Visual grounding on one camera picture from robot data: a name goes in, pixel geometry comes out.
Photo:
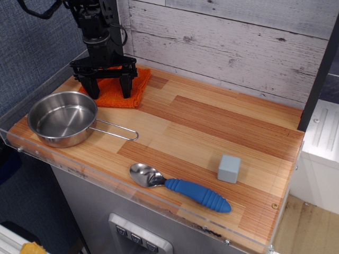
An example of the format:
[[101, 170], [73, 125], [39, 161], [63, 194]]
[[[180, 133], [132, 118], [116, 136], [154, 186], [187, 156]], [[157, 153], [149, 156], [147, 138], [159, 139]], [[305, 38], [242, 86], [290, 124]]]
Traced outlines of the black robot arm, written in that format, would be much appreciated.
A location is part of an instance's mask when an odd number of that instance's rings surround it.
[[88, 57], [70, 63], [74, 77], [88, 95], [97, 99], [100, 94], [98, 79], [118, 78], [124, 98], [131, 96], [132, 80], [138, 76], [136, 59], [123, 53], [128, 35], [120, 24], [116, 1], [64, 1], [70, 9]]

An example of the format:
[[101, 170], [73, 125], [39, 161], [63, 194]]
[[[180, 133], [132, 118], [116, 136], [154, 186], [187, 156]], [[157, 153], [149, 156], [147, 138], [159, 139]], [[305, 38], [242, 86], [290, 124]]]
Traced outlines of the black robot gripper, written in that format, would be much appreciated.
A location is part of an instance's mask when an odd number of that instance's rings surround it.
[[92, 99], [98, 99], [100, 89], [97, 79], [119, 78], [123, 98], [129, 98], [132, 79], [138, 76], [136, 59], [123, 55], [122, 47], [111, 40], [85, 42], [88, 56], [70, 63], [74, 76]]

